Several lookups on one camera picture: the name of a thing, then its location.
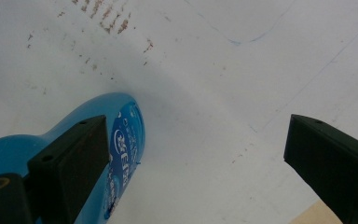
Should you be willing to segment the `blue bottle with white cap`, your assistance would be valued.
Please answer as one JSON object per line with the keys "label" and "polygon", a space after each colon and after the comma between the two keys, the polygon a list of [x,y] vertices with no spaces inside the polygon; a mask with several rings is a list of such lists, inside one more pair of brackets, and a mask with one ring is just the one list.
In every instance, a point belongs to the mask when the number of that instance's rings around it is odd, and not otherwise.
{"label": "blue bottle with white cap", "polygon": [[43,224],[27,162],[79,121],[100,115],[106,117],[109,161],[74,224],[107,223],[145,148],[141,110],[125,93],[87,101],[47,133],[0,138],[0,224]]}

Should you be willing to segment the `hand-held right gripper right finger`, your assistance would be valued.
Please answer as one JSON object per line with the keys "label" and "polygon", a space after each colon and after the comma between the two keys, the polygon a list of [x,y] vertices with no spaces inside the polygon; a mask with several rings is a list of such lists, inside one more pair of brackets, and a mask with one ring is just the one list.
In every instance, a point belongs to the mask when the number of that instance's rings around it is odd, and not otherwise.
{"label": "hand-held right gripper right finger", "polygon": [[333,126],[292,115],[284,161],[343,224],[358,224],[358,140]]}

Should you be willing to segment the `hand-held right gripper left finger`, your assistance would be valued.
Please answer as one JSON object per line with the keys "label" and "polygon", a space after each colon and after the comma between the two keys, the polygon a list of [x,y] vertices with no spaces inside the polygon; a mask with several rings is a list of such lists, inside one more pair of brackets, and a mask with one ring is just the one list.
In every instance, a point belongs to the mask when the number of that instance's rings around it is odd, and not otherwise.
{"label": "hand-held right gripper left finger", "polygon": [[109,161],[106,117],[79,121],[27,162],[43,224],[74,224]]}

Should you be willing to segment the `white paper mat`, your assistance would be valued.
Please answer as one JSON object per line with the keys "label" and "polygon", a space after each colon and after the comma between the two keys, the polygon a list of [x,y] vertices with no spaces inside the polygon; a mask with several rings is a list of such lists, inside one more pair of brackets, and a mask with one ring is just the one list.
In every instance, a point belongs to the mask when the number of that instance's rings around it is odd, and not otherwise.
{"label": "white paper mat", "polygon": [[358,0],[0,0],[0,137],[131,94],[142,161],[109,224],[332,224],[289,119],[358,139]]}

